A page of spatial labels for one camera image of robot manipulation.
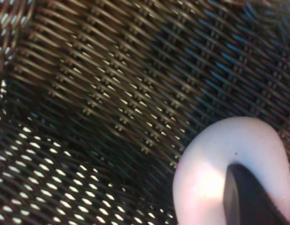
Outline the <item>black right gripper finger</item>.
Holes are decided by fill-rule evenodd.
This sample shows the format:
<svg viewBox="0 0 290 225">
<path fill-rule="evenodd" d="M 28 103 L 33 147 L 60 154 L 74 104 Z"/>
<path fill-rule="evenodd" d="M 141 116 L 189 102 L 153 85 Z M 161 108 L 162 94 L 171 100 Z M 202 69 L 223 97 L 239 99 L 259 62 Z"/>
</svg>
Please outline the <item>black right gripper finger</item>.
<svg viewBox="0 0 290 225">
<path fill-rule="evenodd" d="M 227 168 L 223 208 L 228 225 L 288 224 L 257 178 L 240 164 Z"/>
</svg>

